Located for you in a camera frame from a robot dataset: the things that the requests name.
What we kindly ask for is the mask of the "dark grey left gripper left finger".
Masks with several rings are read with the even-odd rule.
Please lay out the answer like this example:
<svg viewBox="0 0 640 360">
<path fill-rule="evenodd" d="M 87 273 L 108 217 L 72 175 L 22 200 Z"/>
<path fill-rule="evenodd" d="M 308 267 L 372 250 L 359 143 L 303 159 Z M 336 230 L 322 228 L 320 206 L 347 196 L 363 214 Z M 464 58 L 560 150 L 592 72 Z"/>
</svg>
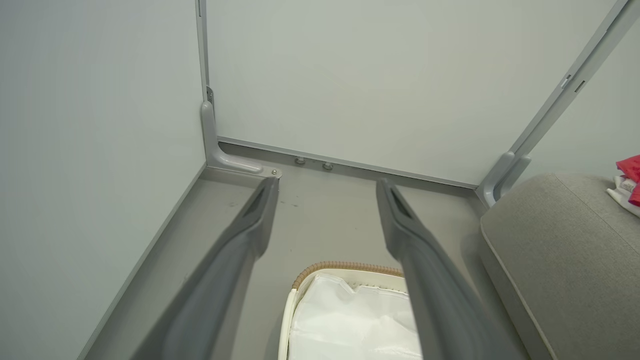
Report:
<svg viewBox="0 0 640 360">
<path fill-rule="evenodd" d="M 269 246 L 279 178 L 266 177 L 133 354 L 135 360 L 228 360 L 254 264 Z"/>
</svg>

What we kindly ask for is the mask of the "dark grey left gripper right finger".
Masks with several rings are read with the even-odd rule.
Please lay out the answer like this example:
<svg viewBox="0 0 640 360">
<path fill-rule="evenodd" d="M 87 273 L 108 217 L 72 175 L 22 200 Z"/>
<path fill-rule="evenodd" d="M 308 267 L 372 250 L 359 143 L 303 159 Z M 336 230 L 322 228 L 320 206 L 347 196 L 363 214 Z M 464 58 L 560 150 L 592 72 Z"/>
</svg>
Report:
<svg viewBox="0 0 640 360">
<path fill-rule="evenodd" d="M 521 360 L 398 187 L 379 178 L 375 191 L 387 251 L 402 266 L 423 358 Z"/>
</svg>

